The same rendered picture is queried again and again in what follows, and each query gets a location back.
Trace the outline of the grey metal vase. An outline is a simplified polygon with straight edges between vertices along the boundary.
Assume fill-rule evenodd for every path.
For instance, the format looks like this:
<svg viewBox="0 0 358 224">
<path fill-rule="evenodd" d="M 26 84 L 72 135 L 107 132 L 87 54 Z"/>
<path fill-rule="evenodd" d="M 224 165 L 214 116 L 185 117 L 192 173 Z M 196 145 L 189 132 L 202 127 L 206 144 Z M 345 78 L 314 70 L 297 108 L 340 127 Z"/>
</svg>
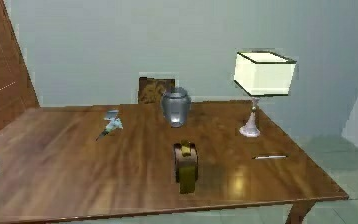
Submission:
<svg viewBox="0 0 358 224">
<path fill-rule="evenodd" d="M 185 124 L 190 105 L 191 98 L 183 87 L 174 87 L 170 91 L 166 91 L 161 98 L 163 116 L 173 128 Z"/>
</svg>

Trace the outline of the pale blue spray bottle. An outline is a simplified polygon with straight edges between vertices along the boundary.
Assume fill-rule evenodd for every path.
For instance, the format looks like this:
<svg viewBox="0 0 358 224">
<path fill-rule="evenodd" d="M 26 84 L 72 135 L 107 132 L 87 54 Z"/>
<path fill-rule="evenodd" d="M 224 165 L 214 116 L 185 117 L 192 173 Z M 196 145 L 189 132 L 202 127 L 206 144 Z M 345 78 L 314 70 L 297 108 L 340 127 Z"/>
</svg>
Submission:
<svg viewBox="0 0 358 224">
<path fill-rule="evenodd" d="M 119 114 L 118 110 L 109 110 L 106 113 L 104 120 L 108 121 L 108 124 L 105 126 L 104 130 L 99 134 L 99 136 L 97 137 L 97 140 L 103 138 L 104 136 L 106 136 L 107 134 L 109 134 L 110 132 L 112 132 L 115 129 L 123 128 L 122 121 L 118 117 L 118 114 Z"/>
</svg>

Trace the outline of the cream shade table lamp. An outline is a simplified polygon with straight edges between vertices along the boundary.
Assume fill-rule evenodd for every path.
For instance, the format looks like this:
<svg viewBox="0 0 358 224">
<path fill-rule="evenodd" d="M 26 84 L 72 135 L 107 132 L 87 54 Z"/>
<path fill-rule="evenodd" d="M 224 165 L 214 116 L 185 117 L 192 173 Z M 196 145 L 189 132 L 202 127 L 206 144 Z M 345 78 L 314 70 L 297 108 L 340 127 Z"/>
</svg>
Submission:
<svg viewBox="0 0 358 224">
<path fill-rule="evenodd" d="M 251 98 L 249 119 L 239 132 L 246 137 L 258 137 L 256 112 L 261 97 L 288 96 L 297 62 L 271 51 L 238 52 L 234 82 Z"/>
</svg>

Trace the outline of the thin white pen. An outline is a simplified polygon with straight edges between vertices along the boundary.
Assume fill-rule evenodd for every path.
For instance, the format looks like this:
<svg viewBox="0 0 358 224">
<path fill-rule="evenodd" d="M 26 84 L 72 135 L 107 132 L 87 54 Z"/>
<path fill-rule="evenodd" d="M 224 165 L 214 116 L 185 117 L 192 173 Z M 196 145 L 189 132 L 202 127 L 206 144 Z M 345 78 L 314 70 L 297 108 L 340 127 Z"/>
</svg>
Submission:
<svg viewBox="0 0 358 224">
<path fill-rule="evenodd" d="M 254 160 L 287 158 L 287 155 L 260 155 L 253 157 Z"/>
</svg>

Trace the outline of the brown wooden table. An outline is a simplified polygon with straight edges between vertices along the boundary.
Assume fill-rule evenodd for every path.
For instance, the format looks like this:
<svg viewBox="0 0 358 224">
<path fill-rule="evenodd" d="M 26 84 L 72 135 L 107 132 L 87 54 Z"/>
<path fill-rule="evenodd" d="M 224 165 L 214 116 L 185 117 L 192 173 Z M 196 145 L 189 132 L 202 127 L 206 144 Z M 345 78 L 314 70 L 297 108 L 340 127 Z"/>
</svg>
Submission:
<svg viewBox="0 0 358 224">
<path fill-rule="evenodd" d="M 0 132 L 0 224 L 45 224 L 82 218 L 291 206 L 287 224 L 301 224 L 319 201 L 345 191 L 267 116 L 261 135 L 239 129 L 245 101 L 192 106 L 173 128 L 157 105 L 123 105 L 123 128 L 97 140 L 105 108 L 42 108 Z M 179 192 L 173 145 L 196 145 L 195 191 Z M 260 155 L 287 158 L 254 160 Z"/>
</svg>

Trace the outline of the brown wooden door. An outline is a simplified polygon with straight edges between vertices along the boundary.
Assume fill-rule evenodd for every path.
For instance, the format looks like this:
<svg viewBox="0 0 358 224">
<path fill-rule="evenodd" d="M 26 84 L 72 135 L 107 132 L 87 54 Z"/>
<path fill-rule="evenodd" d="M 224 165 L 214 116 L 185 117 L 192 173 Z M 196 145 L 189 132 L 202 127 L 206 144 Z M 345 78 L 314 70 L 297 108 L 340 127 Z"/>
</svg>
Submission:
<svg viewBox="0 0 358 224">
<path fill-rule="evenodd" d="M 7 8 L 0 0 L 0 130 L 39 102 Z"/>
</svg>

